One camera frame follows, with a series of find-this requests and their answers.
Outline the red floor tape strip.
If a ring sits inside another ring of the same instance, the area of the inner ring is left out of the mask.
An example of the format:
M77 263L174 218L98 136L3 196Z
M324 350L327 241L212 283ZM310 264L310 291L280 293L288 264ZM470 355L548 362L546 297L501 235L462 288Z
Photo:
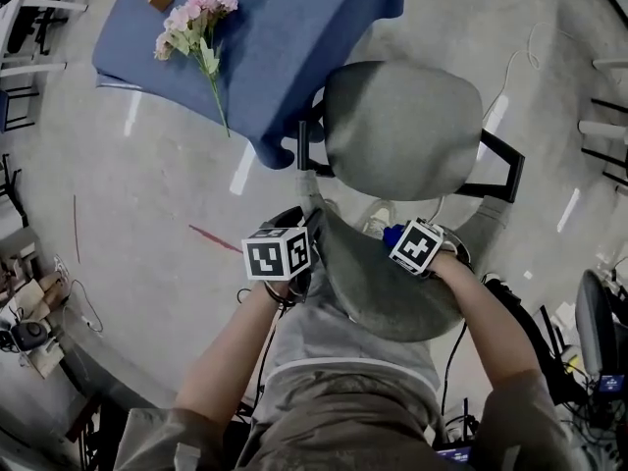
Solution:
M190 229L192 229L193 231L195 231L196 233L198 233L201 236L203 236L204 238L210 240L211 242L213 242L213 243L215 243L217 245L220 245L221 247L223 247L223 248L225 248L227 250L230 250L230 251L233 251L233 252L236 252L236 253L242 253L242 250L239 247L234 246L234 245L226 242L225 240L221 239L220 237L218 237L216 235L212 235L211 233L209 233L209 232L207 232L207 231L205 231L203 229L200 229L200 228L198 228L198 227L196 227L194 225L189 225L188 227Z

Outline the person's right forearm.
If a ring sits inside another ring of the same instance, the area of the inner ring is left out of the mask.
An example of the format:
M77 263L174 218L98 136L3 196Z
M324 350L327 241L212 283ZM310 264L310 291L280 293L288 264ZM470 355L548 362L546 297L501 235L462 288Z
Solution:
M541 372L525 331L468 267L451 254L440 252L430 269L455 296L492 386L519 374Z

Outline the person's short-sleeved shirt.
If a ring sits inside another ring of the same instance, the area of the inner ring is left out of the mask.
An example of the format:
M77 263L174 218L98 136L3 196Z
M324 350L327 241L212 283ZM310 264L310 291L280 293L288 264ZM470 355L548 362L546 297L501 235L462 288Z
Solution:
M369 368L286 367L269 383L235 471L577 471L543 375L488 396L465 462L424 433L441 421L427 386Z

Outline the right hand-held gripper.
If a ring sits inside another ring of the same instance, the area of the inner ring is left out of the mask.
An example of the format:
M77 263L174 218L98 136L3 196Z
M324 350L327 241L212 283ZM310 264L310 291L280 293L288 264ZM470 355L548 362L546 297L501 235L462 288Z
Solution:
M397 245L389 258L413 276L424 276L439 252L452 253L458 261L470 266L471 256L462 240L443 227L422 219L406 222Z

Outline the blue knitted cleaning cloth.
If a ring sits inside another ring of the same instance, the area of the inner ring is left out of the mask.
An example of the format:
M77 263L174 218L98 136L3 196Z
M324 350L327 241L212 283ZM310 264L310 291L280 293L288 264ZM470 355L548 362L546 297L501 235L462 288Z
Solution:
M405 225L396 224L391 227L384 227L382 241L388 250L392 250L401 239Z

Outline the round black device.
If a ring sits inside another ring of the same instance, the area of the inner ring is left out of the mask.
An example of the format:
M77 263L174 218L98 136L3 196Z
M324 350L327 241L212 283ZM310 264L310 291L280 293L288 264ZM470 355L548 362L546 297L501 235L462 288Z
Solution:
M20 351L30 351L44 345L48 340L48 331L39 322L21 322L10 330L11 337Z

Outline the person's left forearm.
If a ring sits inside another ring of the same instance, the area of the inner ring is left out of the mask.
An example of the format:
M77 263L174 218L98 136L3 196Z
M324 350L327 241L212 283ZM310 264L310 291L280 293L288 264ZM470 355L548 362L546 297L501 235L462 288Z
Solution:
M228 426L244 396L279 303L258 281L185 375L174 407Z

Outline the white metal frame desk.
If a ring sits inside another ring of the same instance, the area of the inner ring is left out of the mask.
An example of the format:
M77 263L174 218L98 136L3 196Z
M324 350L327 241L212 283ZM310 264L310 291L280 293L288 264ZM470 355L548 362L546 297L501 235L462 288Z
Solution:
M28 115L11 115L14 101L39 95L34 78L63 72L68 63L53 62L45 47L46 30L64 25L60 11L84 13L86 3L71 0L10 0L0 6L0 133L35 125Z

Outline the person's grey shorts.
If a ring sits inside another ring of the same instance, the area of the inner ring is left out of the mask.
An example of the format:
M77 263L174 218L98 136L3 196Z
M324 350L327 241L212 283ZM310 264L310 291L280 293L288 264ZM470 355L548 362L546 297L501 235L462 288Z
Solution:
M436 392L440 380L425 342L382 339L343 311L321 264L315 266L306 300L278 322L268 372L305 365L350 364L382 368L425 384Z

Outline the dark wrist band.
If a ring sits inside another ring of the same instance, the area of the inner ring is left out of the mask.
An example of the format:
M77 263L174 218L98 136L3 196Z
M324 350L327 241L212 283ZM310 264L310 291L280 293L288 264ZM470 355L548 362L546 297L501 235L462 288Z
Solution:
M296 302L293 300L290 300L284 296L279 295L274 289L273 287L270 285L269 282L265 282L264 283L264 287L268 293L268 295L276 302L278 303L280 306L282 306L284 309L288 309L288 308L292 308Z

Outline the table with blue cloth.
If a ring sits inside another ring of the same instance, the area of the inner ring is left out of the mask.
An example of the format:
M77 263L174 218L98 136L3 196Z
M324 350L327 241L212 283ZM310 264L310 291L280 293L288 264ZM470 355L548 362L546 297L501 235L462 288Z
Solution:
M186 0L175 0L182 4ZM248 139L263 165L288 167L283 148L298 121L367 28L394 19L404 0L238 0L216 37L220 75L211 84L182 54L154 56L164 15L146 0L117 0L97 40L92 64L102 81L151 93Z

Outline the person's light shoe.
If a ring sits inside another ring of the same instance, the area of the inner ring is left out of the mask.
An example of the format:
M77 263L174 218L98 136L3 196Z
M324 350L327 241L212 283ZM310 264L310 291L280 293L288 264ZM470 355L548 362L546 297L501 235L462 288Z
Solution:
M394 204L388 200L377 199L362 214L356 229L369 237L382 239L385 228L393 224L394 217Z

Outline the black shoe white sole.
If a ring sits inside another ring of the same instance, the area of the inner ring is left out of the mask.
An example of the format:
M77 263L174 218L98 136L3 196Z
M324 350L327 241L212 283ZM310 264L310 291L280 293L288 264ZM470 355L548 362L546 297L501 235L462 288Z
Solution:
M516 308L521 304L521 299L515 295L497 273L488 273L483 277L482 284L508 309Z

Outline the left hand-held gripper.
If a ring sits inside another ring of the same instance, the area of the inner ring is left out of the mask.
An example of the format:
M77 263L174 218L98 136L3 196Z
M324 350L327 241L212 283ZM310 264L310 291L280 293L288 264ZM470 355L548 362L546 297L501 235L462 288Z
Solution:
M289 208L241 242L247 278L263 285L269 282L279 295L296 303L303 302L309 290L323 210L312 209L304 227L299 227L302 219L300 206Z

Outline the pile of wooden blocks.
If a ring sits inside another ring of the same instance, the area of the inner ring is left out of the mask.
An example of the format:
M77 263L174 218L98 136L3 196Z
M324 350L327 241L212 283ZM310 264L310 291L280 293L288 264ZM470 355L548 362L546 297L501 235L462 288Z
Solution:
M69 274L58 256L54 262L53 272L39 281L25 283L0 306L0 352L17 354L20 365L33 369L42 379L48 378L65 356L61 344L64 331L55 322L53 314L62 310L67 301ZM44 345L30 351L18 350L10 330L25 321L39 322L45 326L48 340Z

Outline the small blue lit screen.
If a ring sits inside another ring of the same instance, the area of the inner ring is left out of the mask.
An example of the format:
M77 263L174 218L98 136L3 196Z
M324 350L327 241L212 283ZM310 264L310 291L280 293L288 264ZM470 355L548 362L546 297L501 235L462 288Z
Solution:
M470 446L458 446L437 449L436 453L444 459L452 462L466 463L469 460L471 447Z

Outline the pink artificial flower bouquet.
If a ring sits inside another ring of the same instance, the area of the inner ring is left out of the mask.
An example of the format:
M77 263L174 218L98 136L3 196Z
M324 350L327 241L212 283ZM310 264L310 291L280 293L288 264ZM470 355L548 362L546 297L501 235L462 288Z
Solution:
M168 61L174 51L192 57L211 84L216 106L227 137L231 131L219 94L222 43L215 39L217 25L238 9L239 0L186 0L163 22L155 41L154 57Z

